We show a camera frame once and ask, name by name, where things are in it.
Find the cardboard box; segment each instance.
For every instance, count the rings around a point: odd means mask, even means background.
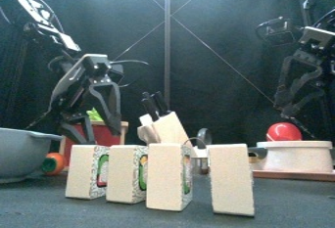
[[[182,211],[192,200],[191,149],[150,144],[147,208]]]
[[[105,199],[136,204],[147,197],[148,147],[138,145],[109,148]]]
[[[109,147],[73,145],[65,197],[95,199],[105,195]]]
[[[254,216],[252,175],[247,146],[208,146],[215,213]]]

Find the orange object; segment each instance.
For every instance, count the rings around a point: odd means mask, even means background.
[[[65,158],[59,153],[49,153],[41,165],[41,170],[45,175],[57,175],[65,167]]]

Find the metal pole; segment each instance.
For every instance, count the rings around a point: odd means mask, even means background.
[[[166,101],[170,107],[170,0],[166,0],[166,72],[164,72],[164,91],[166,91]]]

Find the wooden board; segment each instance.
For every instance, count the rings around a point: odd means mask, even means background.
[[[332,173],[254,170],[252,174],[255,178],[299,179],[335,182],[335,170]]]

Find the gray bowl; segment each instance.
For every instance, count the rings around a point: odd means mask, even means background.
[[[0,183],[19,182],[40,169],[51,140],[61,136],[0,128]]]

